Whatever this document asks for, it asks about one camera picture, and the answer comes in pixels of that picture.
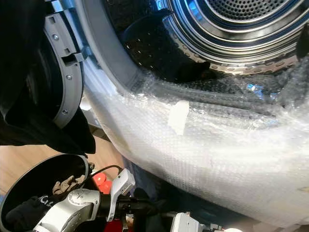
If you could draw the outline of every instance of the electrical cable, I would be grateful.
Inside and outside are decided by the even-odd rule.
[[[118,174],[120,174],[120,173],[122,172],[122,170],[123,170],[123,168],[122,168],[122,167],[119,167],[118,165],[110,165],[110,166],[107,166],[107,167],[102,168],[102,169],[96,171],[95,173],[89,175],[85,180],[83,180],[83,182],[82,182],[79,186],[80,186],[80,187],[83,186],[83,185],[86,183],[86,181],[88,181],[89,179],[91,179],[92,177],[94,177],[96,174],[101,173],[101,172],[103,172],[103,171],[105,171],[105,170],[107,170],[107,169],[109,169],[109,168],[118,168]]]

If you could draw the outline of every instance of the bubble wrap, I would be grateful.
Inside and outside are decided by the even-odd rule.
[[[119,94],[84,64],[85,94],[127,159],[203,199],[279,227],[309,224],[309,59],[276,76],[176,85],[145,74]],[[183,132],[168,122],[188,102]]]

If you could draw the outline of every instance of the beige cloth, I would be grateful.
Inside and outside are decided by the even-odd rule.
[[[60,182],[57,181],[53,187],[53,195],[59,195],[61,193],[64,193],[66,191],[71,191],[75,187],[77,187],[78,184],[82,183],[85,176],[81,175],[78,178],[74,178],[73,175],[71,175],[68,179]]]

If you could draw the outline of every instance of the black pot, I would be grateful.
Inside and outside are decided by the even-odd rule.
[[[0,206],[0,231],[13,231],[5,221],[10,210],[32,196],[52,195],[56,181],[64,181],[71,175],[85,175],[87,178],[90,171],[84,156],[61,154],[42,161],[19,178],[7,192]]]

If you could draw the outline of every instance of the wooden floor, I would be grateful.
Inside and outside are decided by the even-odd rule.
[[[123,166],[120,153],[108,141],[95,136],[96,153],[88,155],[89,162],[93,162],[95,169],[117,164]],[[4,195],[13,183],[44,159],[59,154],[59,152],[45,145],[0,146],[0,195]],[[111,178],[117,176],[117,169],[110,169],[106,174]]]

